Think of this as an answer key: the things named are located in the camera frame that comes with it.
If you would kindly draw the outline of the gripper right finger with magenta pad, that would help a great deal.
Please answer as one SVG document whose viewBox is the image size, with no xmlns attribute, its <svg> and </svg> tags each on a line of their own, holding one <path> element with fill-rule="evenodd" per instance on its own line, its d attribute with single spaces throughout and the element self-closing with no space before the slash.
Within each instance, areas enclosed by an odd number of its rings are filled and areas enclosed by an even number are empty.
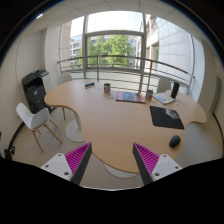
<svg viewBox="0 0 224 224">
<path fill-rule="evenodd" d="M 133 144 L 133 155 L 144 185 L 182 169 L 169 155 L 159 155 L 137 143 Z"/>
</svg>

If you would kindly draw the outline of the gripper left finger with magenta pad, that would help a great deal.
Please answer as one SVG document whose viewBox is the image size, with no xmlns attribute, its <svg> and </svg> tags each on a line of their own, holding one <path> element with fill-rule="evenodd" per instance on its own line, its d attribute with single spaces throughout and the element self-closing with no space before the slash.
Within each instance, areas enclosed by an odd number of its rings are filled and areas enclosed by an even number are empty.
<svg viewBox="0 0 224 224">
<path fill-rule="evenodd" d="M 92 154 L 92 145 L 84 144 L 67 154 L 57 153 L 41 168 L 79 185 Z"/>
</svg>

